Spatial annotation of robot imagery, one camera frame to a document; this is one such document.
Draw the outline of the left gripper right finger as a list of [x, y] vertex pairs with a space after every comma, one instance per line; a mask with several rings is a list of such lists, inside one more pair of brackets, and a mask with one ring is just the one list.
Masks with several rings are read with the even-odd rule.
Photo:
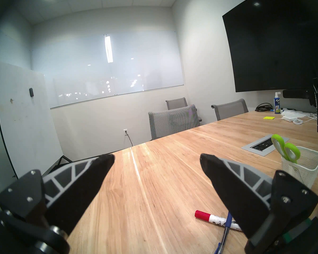
[[318, 195], [283, 170], [258, 169], [210, 154], [200, 164], [247, 238], [246, 254], [318, 254]]

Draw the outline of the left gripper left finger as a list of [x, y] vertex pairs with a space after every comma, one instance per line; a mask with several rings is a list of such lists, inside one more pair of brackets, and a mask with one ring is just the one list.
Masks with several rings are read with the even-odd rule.
[[0, 192], [0, 254], [69, 254], [68, 237], [115, 162], [102, 154], [42, 176], [33, 169]]

